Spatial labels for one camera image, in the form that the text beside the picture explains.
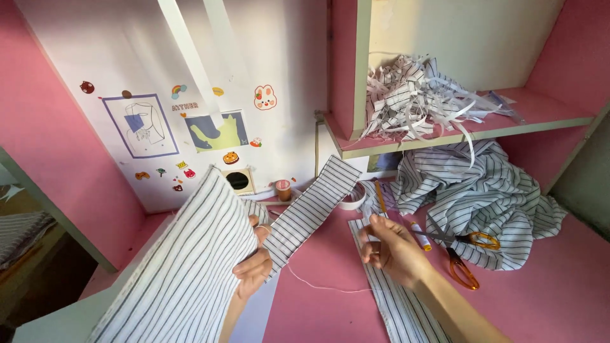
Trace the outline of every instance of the line drawing poster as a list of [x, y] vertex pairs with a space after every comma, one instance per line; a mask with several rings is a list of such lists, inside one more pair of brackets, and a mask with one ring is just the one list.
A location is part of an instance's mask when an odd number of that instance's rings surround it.
[[102, 102], [134, 159], [180, 153], [156, 94], [103, 98]]
[[210, 115], [184, 118], [197, 152], [249, 144], [242, 111], [224, 112], [220, 115], [222, 121], [218, 127]]

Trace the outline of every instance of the bunny sticker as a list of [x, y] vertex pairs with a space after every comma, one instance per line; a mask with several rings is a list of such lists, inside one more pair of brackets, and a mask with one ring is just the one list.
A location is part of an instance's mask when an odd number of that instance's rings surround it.
[[258, 86], [254, 91], [254, 105], [259, 110], [268, 110], [278, 104], [278, 99], [270, 85]]

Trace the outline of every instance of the orange scissor handle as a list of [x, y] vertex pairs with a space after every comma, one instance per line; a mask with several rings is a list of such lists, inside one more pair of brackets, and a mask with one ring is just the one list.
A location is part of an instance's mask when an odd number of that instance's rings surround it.
[[[473, 233], [469, 233], [469, 234], [467, 234], [465, 236], [461, 236], [461, 237], [463, 237], [463, 238], [458, 239], [458, 240], [461, 240], [468, 244], [477, 245], [484, 249], [490, 249], [490, 250], [499, 250], [500, 249], [500, 243], [498, 242], [498, 240], [486, 233], [473, 232]], [[488, 243], [481, 243], [478, 241], [478, 239], [486, 240], [486, 241], [488, 241]]]
[[[468, 267], [466, 267], [462, 259], [459, 258], [458, 253], [456, 253], [456, 251], [452, 248], [447, 248], [447, 252], [449, 253], [449, 267], [451, 271], [451, 277], [453, 277], [453, 279], [457, 281], [457, 283], [468, 289], [471, 289], [473, 291], [479, 289], [479, 281], [476, 280], [475, 276], [472, 275], [472, 273], [470, 272]], [[464, 281], [458, 275], [458, 273], [456, 273], [455, 268], [458, 268], [462, 272], [462, 274], [466, 276], [467, 281]]]

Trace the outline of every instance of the wooden shelf board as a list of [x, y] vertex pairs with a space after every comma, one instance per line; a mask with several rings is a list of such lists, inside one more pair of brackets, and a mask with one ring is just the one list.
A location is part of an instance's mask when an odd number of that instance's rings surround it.
[[[588, 125], [595, 117], [595, 114], [568, 106], [526, 88], [506, 88], [496, 92], [516, 101], [511, 107], [525, 119], [527, 124], [518, 125], [511, 118], [499, 114], [488, 114], [484, 119], [485, 122], [481, 124], [467, 120], [462, 124], [473, 140]], [[442, 133], [439, 125], [435, 125], [434, 133], [423, 136], [429, 139], [425, 141], [400, 142], [400, 137], [386, 141], [374, 138], [364, 138], [359, 142], [350, 141], [341, 135], [339, 124], [332, 114], [325, 115], [325, 123], [342, 159], [466, 141], [465, 135], [460, 130], [445, 130]]]

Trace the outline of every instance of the yellow pencil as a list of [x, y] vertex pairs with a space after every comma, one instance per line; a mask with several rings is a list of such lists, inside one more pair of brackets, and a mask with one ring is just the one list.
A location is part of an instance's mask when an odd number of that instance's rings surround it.
[[379, 197], [379, 202], [381, 203], [381, 212], [386, 213], [386, 204], [383, 202], [383, 195], [381, 195], [379, 181], [375, 181], [375, 187], [377, 188], [377, 196]]

